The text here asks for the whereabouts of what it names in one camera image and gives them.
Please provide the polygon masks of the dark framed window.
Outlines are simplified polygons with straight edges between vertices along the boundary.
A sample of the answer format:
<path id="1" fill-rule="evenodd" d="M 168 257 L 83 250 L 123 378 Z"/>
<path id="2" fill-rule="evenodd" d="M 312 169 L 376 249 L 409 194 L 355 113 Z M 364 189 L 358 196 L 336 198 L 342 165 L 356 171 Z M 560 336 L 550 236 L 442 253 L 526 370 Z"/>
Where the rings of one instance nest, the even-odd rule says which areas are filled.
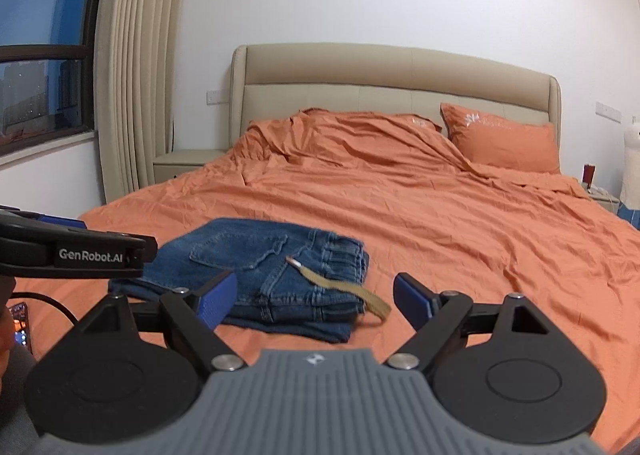
<path id="1" fill-rule="evenodd" d="M 1 0 L 1 152 L 94 128 L 99 0 Z"/>

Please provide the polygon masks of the orange duvet cover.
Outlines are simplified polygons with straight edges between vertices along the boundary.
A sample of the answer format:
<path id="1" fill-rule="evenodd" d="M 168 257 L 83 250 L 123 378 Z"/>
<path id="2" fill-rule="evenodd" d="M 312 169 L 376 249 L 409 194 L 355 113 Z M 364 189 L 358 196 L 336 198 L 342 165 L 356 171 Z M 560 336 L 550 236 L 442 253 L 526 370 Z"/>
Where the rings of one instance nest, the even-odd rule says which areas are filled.
<path id="1" fill-rule="evenodd" d="M 218 218 L 361 241 L 360 286 L 390 316 L 364 307 L 345 343 L 223 320 L 246 366 L 194 368 L 166 345 L 160 298 L 60 279 L 72 326 L 25 380 L 32 453 L 638 452 L 639 233 L 574 178 L 472 163 L 395 115 L 311 108 L 77 220 L 160 249 Z M 434 368 L 385 364 L 414 334 L 399 273 L 473 300 L 466 346 Z"/>

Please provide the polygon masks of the beige right nightstand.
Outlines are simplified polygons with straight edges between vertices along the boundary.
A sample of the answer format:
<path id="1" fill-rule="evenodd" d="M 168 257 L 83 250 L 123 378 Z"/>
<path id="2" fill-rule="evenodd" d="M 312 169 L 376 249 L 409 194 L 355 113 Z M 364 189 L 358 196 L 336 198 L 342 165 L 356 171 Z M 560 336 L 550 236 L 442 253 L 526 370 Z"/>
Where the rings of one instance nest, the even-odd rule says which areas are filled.
<path id="1" fill-rule="evenodd" d="M 620 200 L 617 197 L 594 184 L 582 182 L 580 185 L 585 189 L 589 197 L 602 206 L 607 212 L 611 212 L 613 215 L 617 214 L 618 207 L 620 207 Z"/>

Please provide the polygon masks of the white alpaca plush left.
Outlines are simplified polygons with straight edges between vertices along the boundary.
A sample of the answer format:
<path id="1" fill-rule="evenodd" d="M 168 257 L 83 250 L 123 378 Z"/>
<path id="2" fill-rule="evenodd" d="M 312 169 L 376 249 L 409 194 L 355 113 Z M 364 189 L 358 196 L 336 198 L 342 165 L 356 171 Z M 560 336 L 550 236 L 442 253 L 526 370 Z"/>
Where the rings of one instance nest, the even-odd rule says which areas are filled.
<path id="1" fill-rule="evenodd" d="M 640 229 L 640 124 L 635 118 L 624 132 L 625 168 L 617 215 Z"/>

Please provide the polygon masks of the beige left nightstand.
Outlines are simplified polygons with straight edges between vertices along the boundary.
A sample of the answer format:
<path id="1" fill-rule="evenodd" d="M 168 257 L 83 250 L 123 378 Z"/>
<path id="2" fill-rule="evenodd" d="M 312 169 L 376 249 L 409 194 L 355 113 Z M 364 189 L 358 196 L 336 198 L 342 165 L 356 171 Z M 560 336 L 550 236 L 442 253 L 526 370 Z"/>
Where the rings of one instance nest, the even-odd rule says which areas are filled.
<path id="1" fill-rule="evenodd" d="M 163 183 L 204 165 L 226 154 L 226 150 L 178 150 L 155 158 L 154 181 Z"/>

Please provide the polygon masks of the red cup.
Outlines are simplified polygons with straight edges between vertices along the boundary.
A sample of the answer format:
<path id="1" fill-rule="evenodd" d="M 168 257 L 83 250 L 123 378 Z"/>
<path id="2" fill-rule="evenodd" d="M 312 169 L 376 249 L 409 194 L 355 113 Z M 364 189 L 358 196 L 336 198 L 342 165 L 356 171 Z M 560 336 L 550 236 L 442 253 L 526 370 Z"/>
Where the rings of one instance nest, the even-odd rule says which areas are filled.
<path id="1" fill-rule="evenodd" d="M 585 164 L 584 169 L 582 169 L 582 183 L 584 183 L 587 188 L 590 188 L 593 182 L 594 171 L 596 171 L 596 166 L 590 164 Z"/>

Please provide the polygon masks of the grey trouser leg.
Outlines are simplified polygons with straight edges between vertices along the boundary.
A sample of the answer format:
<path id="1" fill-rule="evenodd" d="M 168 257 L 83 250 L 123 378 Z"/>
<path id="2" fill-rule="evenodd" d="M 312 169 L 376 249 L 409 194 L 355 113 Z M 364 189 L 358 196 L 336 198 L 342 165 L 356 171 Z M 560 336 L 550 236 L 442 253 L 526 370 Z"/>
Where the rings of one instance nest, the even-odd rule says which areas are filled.
<path id="1" fill-rule="evenodd" d="M 25 347 L 16 345 L 2 355 L 1 367 L 1 453 L 23 454 L 39 439 L 26 412 L 24 383 L 35 366 L 35 359 Z"/>

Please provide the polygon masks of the orange pillow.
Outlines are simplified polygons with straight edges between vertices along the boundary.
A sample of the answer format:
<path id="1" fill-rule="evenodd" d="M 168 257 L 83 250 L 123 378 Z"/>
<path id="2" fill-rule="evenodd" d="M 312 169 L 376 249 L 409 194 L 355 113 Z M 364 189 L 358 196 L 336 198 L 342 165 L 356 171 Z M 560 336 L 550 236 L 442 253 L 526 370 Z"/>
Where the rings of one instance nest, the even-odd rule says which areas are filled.
<path id="1" fill-rule="evenodd" d="M 448 137 L 472 163 L 537 174 L 560 172 L 559 148 L 551 124 L 534 125 L 440 104 Z"/>
<path id="2" fill-rule="evenodd" d="M 413 124 L 421 129 L 434 130 L 438 134 L 442 132 L 442 127 L 432 122 L 431 119 L 416 114 L 396 114 L 395 118 L 405 124 Z"/>

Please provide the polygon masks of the blue denim jeans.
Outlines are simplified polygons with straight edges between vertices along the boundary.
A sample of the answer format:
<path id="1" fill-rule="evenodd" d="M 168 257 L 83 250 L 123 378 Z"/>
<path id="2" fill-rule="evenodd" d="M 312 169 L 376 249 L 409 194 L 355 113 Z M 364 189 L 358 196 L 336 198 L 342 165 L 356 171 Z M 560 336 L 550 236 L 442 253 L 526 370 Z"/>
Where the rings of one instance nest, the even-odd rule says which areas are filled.
<path id="1" fill-rule="evenodd" d="M 297 260 L 330 281 L 362 285 L 369 255 L 361 241 L 294 223 L 218 218 L 158 249 L 139 279 L 112 279 L 108 289 L 157 301 L 171 289 L 198 289 L 222 272 L 238 281 L 227 324 L 329 343 L 349 341 L 364 302 L 312 284 Z"/>

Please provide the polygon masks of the smartphone with lit screen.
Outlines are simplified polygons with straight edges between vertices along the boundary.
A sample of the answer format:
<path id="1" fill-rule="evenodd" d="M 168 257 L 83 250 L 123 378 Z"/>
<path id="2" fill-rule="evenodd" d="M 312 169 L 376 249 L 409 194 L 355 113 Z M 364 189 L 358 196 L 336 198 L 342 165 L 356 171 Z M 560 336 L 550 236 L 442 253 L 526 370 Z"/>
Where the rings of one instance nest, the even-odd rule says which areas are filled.
<path id="1" fill-rule="evenodd" d="M 32 352 L 32 338 L 30 338 L 30 324 L 28 305 L 25 301 L 17 301 L 9 306 L 14 323 L 14 339 L 17 345 L 21 345 Z"/>

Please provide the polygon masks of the orange pillow right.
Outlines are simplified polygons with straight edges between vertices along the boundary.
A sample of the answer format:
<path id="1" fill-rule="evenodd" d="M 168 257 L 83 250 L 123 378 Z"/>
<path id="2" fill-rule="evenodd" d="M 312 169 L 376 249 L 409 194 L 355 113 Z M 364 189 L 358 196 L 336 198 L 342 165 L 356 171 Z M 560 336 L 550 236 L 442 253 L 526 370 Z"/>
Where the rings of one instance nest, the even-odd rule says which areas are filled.
<path id="1" fill-rule="evenodd" d="M 534 125 L 440 104 L 448 137 L 472 163 L 537 174 L 560 172 L 559 148 L 551 124 Z"/>

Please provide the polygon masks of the beige curtain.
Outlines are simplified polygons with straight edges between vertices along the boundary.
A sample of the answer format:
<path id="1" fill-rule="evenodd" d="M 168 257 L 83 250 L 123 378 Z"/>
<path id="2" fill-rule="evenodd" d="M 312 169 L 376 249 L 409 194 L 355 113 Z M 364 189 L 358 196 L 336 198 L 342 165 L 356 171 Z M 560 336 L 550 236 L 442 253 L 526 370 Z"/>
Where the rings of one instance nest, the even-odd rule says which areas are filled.
<path id="1" fill-rule="evenodd" d="M 100 0 L 93 99 L 104 196 L 155 181 L 174 145 L 172 83 L 181 0 Z"/>

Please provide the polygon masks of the beige nightstand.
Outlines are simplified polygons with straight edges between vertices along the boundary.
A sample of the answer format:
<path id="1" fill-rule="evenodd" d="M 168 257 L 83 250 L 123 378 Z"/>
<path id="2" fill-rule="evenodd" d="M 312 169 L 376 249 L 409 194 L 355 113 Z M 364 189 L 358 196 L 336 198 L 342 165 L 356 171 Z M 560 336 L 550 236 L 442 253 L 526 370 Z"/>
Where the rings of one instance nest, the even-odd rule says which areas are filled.
<path id="1" fill-rule="evenodd" d="M 226 154 L 226 150 L 178 150 L 155 158 L 154 181 L 163 183 L 204 165 Z"/>
<path id="2" fill-rule="evenodd" d="M 602 206 L 607 212 L 611 212 L 613 215 L 617 214 L 618 207 L 620 207 L 620 200 L 617 197 L 594 184 L 582 182 L 580 185 L 585 189 L 589 197 Z"/>

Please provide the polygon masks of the tan woven belt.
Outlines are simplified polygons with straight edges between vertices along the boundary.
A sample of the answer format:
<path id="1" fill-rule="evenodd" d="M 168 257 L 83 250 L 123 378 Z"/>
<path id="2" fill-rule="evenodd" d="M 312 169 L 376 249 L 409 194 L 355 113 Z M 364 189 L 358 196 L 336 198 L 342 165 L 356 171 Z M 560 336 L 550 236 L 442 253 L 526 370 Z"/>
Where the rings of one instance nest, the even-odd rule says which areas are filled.
<path id="1" fill-rule="evenodd" d="M 361 299 L 363 301 L 363 305 L 366 307 L 366 311 L 376 316 L 382 322 L 385 322 L 390 316 L 392 307 L 382 298 L 378 297 L 378 295 L 367 290 L 367 288 L 351 282 L 340 281 L 339 279 L 326 279 L 292 257 L 286 257 L 285 260 L 289 265 L 295 267 L 300 275 L 302 275 L 308 282 L 311 282 L 311 284 L 327 290 L 349 293 L 349 295 Z"/>

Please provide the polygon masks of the beige upholstered headboard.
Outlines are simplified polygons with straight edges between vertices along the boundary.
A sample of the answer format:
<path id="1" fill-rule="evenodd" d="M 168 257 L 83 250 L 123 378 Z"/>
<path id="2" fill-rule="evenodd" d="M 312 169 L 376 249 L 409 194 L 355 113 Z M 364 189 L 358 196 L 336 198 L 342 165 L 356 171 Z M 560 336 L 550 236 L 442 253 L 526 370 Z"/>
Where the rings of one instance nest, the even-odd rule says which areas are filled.
<path id="1" fill-rule="evenodd" d="M 306 108 L 413 113 L 440 124 L 444 103 L 524 124 L 561 126 L 559 82 L 551 75 L 445 51 L 382 45 L 241 46 L 230 65 L 229 141 L 253 120 Z"/>

